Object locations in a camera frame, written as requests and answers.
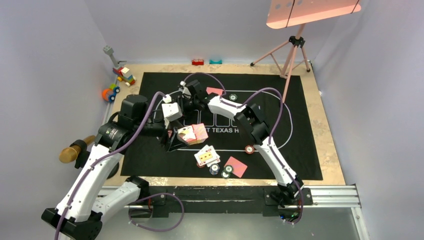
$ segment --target white wall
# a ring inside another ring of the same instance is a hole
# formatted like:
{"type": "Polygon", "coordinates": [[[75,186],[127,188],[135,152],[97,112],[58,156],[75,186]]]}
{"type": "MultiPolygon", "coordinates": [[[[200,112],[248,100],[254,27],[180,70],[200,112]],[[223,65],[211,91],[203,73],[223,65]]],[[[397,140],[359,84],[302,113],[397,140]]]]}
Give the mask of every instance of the white wall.
{"type": "Polygon", "coordinates": [[[0,239],[53,239],[41,214],[79,173],[58,155],[96,134],[105,113],[104,45],[82,0],[1,4],[0,239]]]}
{"type": "Polygon", "coordinates": [[[314,72],[371,239],[423,239],[424,2],[363,3],[339,18],[314,72]]]}
{"type": "MultiPolygon", "coordinates": [[[[189,63],[218,55],[249,64],[295,35],[298,27],[266,26],[271,0],[85,0],[107,44],[120,60],[189,63]]],[[[337,18],[306,25],[307,56],[314,59],[337,18]]],[[[275,54],[285,61],[289,47],[275,54]]],[[[271,57],[261,63],[273,63],[271,57]]]]}

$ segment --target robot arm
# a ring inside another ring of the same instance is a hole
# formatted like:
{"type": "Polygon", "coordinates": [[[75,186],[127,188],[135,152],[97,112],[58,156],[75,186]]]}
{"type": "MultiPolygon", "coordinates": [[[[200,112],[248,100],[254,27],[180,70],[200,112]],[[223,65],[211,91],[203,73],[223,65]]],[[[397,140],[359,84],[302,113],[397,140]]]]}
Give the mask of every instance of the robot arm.
{"type": "MultiPolygon", "coordinates": [[[[144,136],[160,137],[166,151],[173,151],[186,147],[187,144],[178,140],[178,128],[182,127],[178,120],[186,113],[194,110],[209,111],[234,120],[243,139],[248,139],[265,159],[278,183],[280,193],[270,194],[270,197],[281,205],[296,203],[303,182],[297,177],[286,163],[274,140],[270,136],[269,126],[259,107],[255,104],[239,104],[218,96],[215,93],[207,94],[206,88],[195,80],[189,84],[183,83],[182,94],[176,99],[169,95],[163,98],[163,119],[149,121],[143,126],[140,134],[144,136]]],[[[147,112],[147,98],[141,95],[129,95],[121,106],[117,121],[109,121],[99,128],[95,138],[95,146],[83,166],[83,169],[63,200],[56,208],[47,208],[41,218],[54,228],[60,228],[64,235],[76,239],[95,239],[102,225],[125,205],[150,196],[149,183],[138,177],[130,177],[113,193],[102,199],[96,199],[107,176],[116,166],[125,150],[112,155],[95,167],[92,163],[119,149],[126,144],[140,126],[141,119],[147,112]],[[74,189],[79,190],[73,197],[71,206],[68,206],[74,189]],[[64,215],[64,221],[59,225],[59,218],[64,215]]]]}
{"type": "Polygon", "coordinates": [[[293,204],[304,187],[296,172],[287,164],[270,136],[269,125],[256,104],[239,104],[222,98],[215,93],[207,94],[199,81],[181,82],[182,99],[177,98],[179,108],[186,114],[194,109],[206,110],[236,122],[242,139],[248,139],[271,168],[281,190],[274,196],[279,203],[293,204]]]}

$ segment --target red card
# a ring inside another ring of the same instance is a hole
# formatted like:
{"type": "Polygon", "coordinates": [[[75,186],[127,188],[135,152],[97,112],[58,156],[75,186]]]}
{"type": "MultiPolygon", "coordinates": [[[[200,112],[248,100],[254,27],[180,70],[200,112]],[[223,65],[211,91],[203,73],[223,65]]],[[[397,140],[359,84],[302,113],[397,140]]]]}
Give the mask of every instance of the red card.
{"type": "Polygon", "coordinates": [[[225,166],[231,165],[233,170],[232,174],[236,175],[239,178],[242,178],[243,174],[245,173],[248,166],[241,161],[235,159],[234,157],[230,156],[228,161],[226,162],[225,166]]]}
{"type": "Polygon", "coordinates": [[[215,93],[215,94],[218,94],[218,96],[221,96],[223,94],[224,90],[222,90],[220,88],[207,87],[206,92],[207,92],[207,94],[215,93]]]}

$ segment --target black felt mat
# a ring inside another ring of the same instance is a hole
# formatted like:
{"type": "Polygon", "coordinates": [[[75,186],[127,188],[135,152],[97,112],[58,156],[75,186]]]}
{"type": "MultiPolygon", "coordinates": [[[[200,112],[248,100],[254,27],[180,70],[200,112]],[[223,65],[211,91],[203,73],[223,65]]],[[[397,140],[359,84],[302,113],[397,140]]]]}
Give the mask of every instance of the black felt mat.
{"type": "MultiPolygon", "coordinates": [[[[179,82],[188,73],[146,72],[141,82],[140,94],[152,99],[157,91],[169,94],[178,90],[179,82]]],[[[256,90],[273,87],[281,92],[286,80],[278,75],[256,74],[213,74],[230,94],[236,94],[235,102],[243,103],[256,90]]],[[[206,75],[194,75],[190,80],[199,80],[205,87],[219,88],[219,84],[206,75]]],[[[268,124],[273,126],[279,112],[279,100],[268,93],[260,93],[253,100],[264,111],[268,124]]],[[[292,76],[287,93],[286,105],[283,109],[280,123],[274,134],[277,146],[287,163],[303,180],[322,180],[320,163],[312,133],[311,123],[305,102],[304,91],[299,76],[292,76]]],[[[187,149],[165,152],[159,141],[154,137],[138,137],[129,147],[123,161],[121,175],[151,176],[151,177],[191,177],[191,178],[221,178],[221,175],[211,175],[209,168],[198,168],[194,154],[195,149],[201,149],[205,144],[212,145],[220,155],[222,170],[229,157],[234,157],[247,165],[244,179],[275,179],[271,169],[258,152],[247,154],[245,144],[237,133],[234,122],[207,112],[196,112],[190,116],[186,125],[200,121],[208,128],[209,138],[202,144],[190,146],[187,149]]]]}

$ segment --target tripod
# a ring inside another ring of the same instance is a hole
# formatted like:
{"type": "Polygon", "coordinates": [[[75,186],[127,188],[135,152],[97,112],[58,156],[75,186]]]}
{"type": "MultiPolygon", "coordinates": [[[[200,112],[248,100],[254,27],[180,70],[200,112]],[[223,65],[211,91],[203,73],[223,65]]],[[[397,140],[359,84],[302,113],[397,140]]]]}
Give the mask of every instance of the tripod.
{"type": "Polygon", "coordinates": [[[289,83],[290,83],[290,77],[292,76],[292,70],[297,68],[300,64],[305,63],[306,65],[306,71],[309,73],[311,71],[311,68],[309,67],[309,63],[308,63],[308,59],[306,57],[306,52],[305,49],[303,48],[304,44],[305,44],[305,40],[303,37],[301,37],[302,32],[305,28],[306,23],[303,23],[300,25],[299,30],[297,31],[296,36],[291,36],[287,41],[283,42],[281,45],[277,46],[276,48],[272,49],[270,52],[268,52],[267,54],[261,56],[258,60],[252,62],[250,64],[250,66],[254,66],[255,64],[257,64],[259,61],[261,61],[262,59],[271,56],[272,60],[274,60],[275,65],[277,65],[278,70],[280,71],[280,77],[285,78],[285,86],[284,86],[284,92],[282,94],[282,99],[281,101],[284,103],[286,101],[286,96],[287,96],[287,90],[289,88],[289,83]],[[280,68],[280,65],[278,64],[276,58],[274,57],[273,53],[275,51],[277,51],[278,49],[284,47],[285,45],[287,45],[288,43],[293,44],[293,47],[290,49],[290,52],[288,53],[287,59],[285,60],[284,66],[282,67],[282,69],[280,68]],[[295,63],[295,57],[296,57],[296,53],[298,51],[298,48],[300,48],[302,50],[302,54],[303,54],[303,60],[297,64],[296,66],[293,67],[294,63],[295,63]]]}

